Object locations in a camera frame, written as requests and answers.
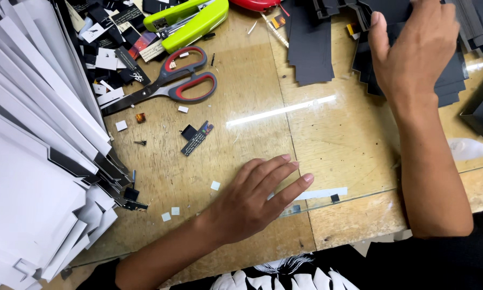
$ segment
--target red and gray scissor handle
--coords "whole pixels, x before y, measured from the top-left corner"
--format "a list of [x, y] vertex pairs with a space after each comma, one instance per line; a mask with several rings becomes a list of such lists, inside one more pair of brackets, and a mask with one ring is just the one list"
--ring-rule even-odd
[[[187, 66], [184, 66], [182, 68], [178, 69], [170, 69], [170, 63], [172, 63], [173, 60], [175, 60], [177, 57], [179, 57], [181, 54], [190, 52], [190, 51], [197, 51], [200, 53], [202, 58], [197, 61], [196, 63], [191, 63], [188, 64]], [[169, 96], [171, 99], [178, 101], [178, 102], [184, 102], [184, 103], [195, 103], [195, 102], [201, 102], [208, 98], [209, 96], [212, 95], [214, 90], [216, 89], [217, 86], [217, 80], [216, 77], [210, 73], [210, 72], [205, 72], [201, 73], [199, 75], [195, 75], [195, 71], [201, 69], [204, 67], [207, 63], [207, 55], [206, 52], [201, 49], [198, 46], [187, 46], [184, 48], [181, 48], [174, 53], [172, 53], [166, 61], [162, 64], [161, 67], [161, 72], [159, 74], [159, 77], [155, 82], [153, 82], [151, 85], [146, 86], [144, 89], [141, 89], [137, 92], [132, 93], [129, 96], [126, 96], [117, 102], [114, 102], [110, 104], [109, 106], [105, 107], [102, 109], [103, 115], [111, 115], [114, 114], [115, 112], [128, 108], [133, 104], [136, 104], [138, 102], [144, 101], [152, 96], [155, 95], [165, 95]], [[187, 82], [183, 82], [182, 84], [179, 84], [178, 86], [168, 86], [170, 89], [168, 90], [167, 93], [162, 93], [160, 89], [162, 89], [163, 85], [167, 84], [168, 82], [174, 81], [178, 78], [181, 78], [183, 76], [191, 75], [191, 78]], [[203, 96], [195, 97], [192, 99], [187, 99], [182, 96], [182, 91], [185, 89], [197, 85], [201, 82], [206, 82], [208, 80], [212, 81], [212, 88], [209, 92], [204, 94]]]

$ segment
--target right hand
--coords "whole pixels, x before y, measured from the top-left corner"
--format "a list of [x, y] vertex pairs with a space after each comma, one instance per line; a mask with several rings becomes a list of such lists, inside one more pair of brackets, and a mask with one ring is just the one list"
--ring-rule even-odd
[[232, 244], [262, 231], [313, 183], [313, 175], [307, 173], [267, 200], [279, 183], [299, 168], [299, 162], [290, 159], [284, 154], [269, 161], [252, 159], [243, 165], [222, 194], [196, 218], [211, 243], [218, 247]]
[[454, 4], [412, 0], [412, 5], [412, 15], [392, 48], [384, 15], [374, 12], [371, 18], [374, 72], [394, 112], [437, 108], [435, 82], [455, 53], [460, 29]]

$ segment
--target fingernail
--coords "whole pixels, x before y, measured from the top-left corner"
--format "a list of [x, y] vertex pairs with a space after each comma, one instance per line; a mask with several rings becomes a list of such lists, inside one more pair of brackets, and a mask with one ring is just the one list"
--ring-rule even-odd
[[313, 181], [314, 177], [311, 173], [307, 173], [304, 176], [302, 176], [302, 178], [304, 178], [304, 181], [306, 181], [306, 182], [311, 182], [311, 181]]
[[377, 11], [372, 12], [372, 16], [370, 17], [370, 25], [374, 26], [379, 21], [379, 13]]

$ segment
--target forearm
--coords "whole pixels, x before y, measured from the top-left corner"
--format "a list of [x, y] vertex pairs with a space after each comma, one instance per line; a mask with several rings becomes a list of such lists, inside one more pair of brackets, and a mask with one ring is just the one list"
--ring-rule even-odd
[[436, 105], [393, 109], [399, 127], [402, 190], [416, 237], [466, 236], [473, 218]]
[[116, 285], [122, 290], [155, 289], [219, 246], [198, 216], [122, 260]]

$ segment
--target wooden table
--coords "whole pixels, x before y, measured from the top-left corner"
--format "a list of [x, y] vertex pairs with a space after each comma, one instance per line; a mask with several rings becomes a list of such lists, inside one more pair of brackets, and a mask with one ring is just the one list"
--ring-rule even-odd
[[[156, 240], [209, 205], [218, 191], [212, 181], [228, 184], [236, 171], [255, 157], [271, 158], [291, 153], [300, 161], [300, 174], [311, 172], [310, 190], [348, 187], [341, 201], [329, 198], [302, 201], [296, 214], [271, 223], [263, 232], [226, 245], [195, 262], [168, 281], [175, 284], [238, 270], [294, 254], [335, 247], [407, 229], [402, 198], [397, 194], [399, 136], [385, 98], [367, 95], [358, 73], [351, 70], [354, 41], [345, 28], [355, 14], [332, 18], [332, 82], [299, 87], [294, 68], [286, 61], [287, 49], [259, 13], [231, 7], [216, 36], [200, 40], [218, 88], [205, 102], [177, 111], [178, 103], [159, 97], [105, 118], [114, 137], [113, 146], [125, 165], [136, 169], [138, 201], [149, 204], [146, 213], [116, 209], [117, 221], [71, 264], [88, 264], [131, 253]], [[257, 20], [251, 34], [247, 34]], [[458, 117], [483, 79], [483, 59], [466, 55], [470, 79], [460, 102], [439, 109], [447, 138], [479, 138]], [[139, 61], [155, 80], [160, 63]], [[140, 89], [128, 86], [127, 93]], [[205, 90], [197, 86], [190, 92]], [[284, 114], [227, 126], [226, 122], [301, 104], [326, 96], [336, 100]], [[145, 113], [138, 124], [135, 114]], [[116, 131], [126, 120], [128, 129]], [[215, 125], [206, 140], [189, 156], [180, 150], [180, 135], [188, 124], [198, 128], [206, 120]], [[133, 143], [147, 140], [146, 146]], [[483, 158], [457, 163], [474, 212], [483, 210]], [[299, 177], [291, 175], [280, 188]], [[180, 215], [163, 222], [161, 214], [180, 207]]]

